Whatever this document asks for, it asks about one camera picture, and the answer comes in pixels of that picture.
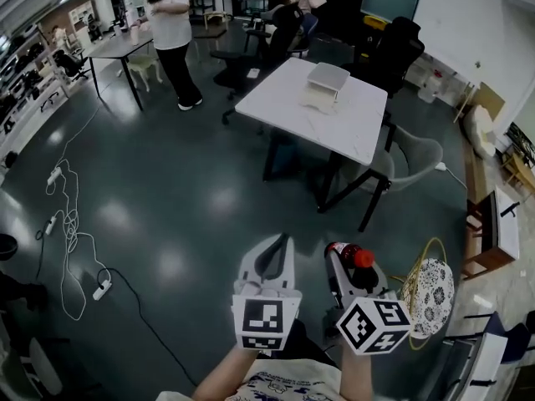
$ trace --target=white stool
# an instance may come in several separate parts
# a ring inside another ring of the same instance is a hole
[[[156,78],[158,79],[158,82],[160,82],[161,84],[164,83],[163,79],[160,76],[160,64],[158,63],[158,60],[156,58],[151,57],[150,55],[132,55],[131,57],[129,57],[127,66],[128,70],[130,71],[130,74],[135,71],[141,76],[141,80],[143,80],[147,92],[150,92],[150,86],[148,83],[148,69],[150,68],[150,66],[155,67]],[[135,82],[134,76],[132,76],[132,82],[134,82],[134,87],[137,88],[137,83]]]

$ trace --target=white t-shirt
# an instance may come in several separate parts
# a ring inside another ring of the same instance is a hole
[[[190,4],[190,0],[161,0],[158,3]],[[154,47],[159,50],[181,48],[191,41],[190,14],[157,13],[152,14],[153,5],[146,2],[145,12],[154,36]]]
[[[257,359],[227,401],[342,401],[341,372],[312,359]],[[162,392],[156,401],[191,401]]]

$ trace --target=black cable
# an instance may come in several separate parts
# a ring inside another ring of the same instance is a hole
[[[41,266],[43,265],[43,252],[44,252],[44,233],[47,230],[48,224],[52,223],[50,220],[46,220],[43,226],[43,229],[41,231],[37,231],[35,234],[35,240],[41,241],[41,254],[39,254],[39,264],[37,268],[37,273],[35,275],[35,280],[37,281],[39,279],[39,273],[41,273]]]
[[[140,314],[141,321],[143,321],[145,323],[145,325],[152,331],[154,336],[158,339],[158,342],[160,342],[161,346],[163,346],[166,349],[166,351],[173,357],[173,359],[180,366],[180,368],[182,368],[182,371],[184,372],[184,374],[186,375],[186,377],[190,381],[190,383],[193,386],[197,387],[198,384],[195,382],[195,380],[193,380],[193,378],[191,378],[190,374],[186,370],[186,367],[184,367],[184,365],[180,362],[180,360],[176,357],[176,355],[167,347],[167,345],[164,343],[164,341],[158,335],[156,330],[147,322],[147,320],[143,316],[143,313],[141,312],[140,296],[138,295],[136,290],[134,288],[132,288],[132,286],[130,285],[128,280],[117,269],[114,269],[113,267],[105,267],[105,268],[100,269],[99,273],[97,274],[97,283],[99,284],[100,288],[102,288],[102,285],[100,285],[100,281],[99,281],[101,272],[115,272],[115,273],[117,273],[117,275],[119,275],[121,277],[121,279],[125,282],[125,284],[128,286],[128,288],[134,293],[135,300],[137,301],[137,307],[138,307],[138,312]]]

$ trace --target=gray chair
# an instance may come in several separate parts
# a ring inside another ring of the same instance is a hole
[[[389,130],[385,148],[375,151],[370,167],[362,167],[352,160],[347,160],[341,172],[349,185],[326,205],[326,207],[335,205],[358,187],[372,193],[359,231],[365,230],[381,195],[405,189],[432,172],[442,162],[442,147],[435,140],[415,137],[388,121],[383,122],[383,126]],[[390,153],[392,143],[396,143],[405,156],[409,172],[406,176],[395,177],[395,164]]]

